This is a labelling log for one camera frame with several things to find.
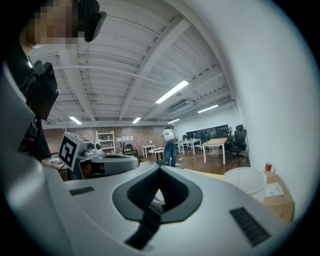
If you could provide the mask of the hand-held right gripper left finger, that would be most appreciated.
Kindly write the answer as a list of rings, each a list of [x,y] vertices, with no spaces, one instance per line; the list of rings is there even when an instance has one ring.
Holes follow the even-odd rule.
[[[126,244],[139,229],[139,222],[127,220],[116,209],[127,194],[113,198],[114,191],[126,182],[135,182],[158,169],[156,164],[142,164],[135,170],[107,177],[68,181],[72,191],[69,211],[65,219],[70,230],[73,256],[159,256],[160,242],[152,242],[142,249]]]

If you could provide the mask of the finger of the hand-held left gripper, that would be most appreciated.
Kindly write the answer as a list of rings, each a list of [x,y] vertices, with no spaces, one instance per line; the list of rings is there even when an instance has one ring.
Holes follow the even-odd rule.
[[[140,160],[135,156],[106,154],[90,160],[94,175],[118,175],[132,171],[140,166]]]

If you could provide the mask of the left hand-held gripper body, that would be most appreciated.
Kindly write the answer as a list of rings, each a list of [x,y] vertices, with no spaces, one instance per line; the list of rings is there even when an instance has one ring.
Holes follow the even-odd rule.
[[[58,158],[76,180],[83,180],[81,161],[89,161],[103,154],[99,142],[89,141],[75,133],[64,132]]]

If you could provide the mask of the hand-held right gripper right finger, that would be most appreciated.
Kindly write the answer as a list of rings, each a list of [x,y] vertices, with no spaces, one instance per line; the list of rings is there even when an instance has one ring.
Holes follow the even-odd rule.
[[[160,226],[151,243],[159,256],[258,256],[268,254],[289,232],[291,219],[281,204],[285,187],[276,175],[249,167],[220,178],[176,169],[202,191],[199,208],[186,220]]]

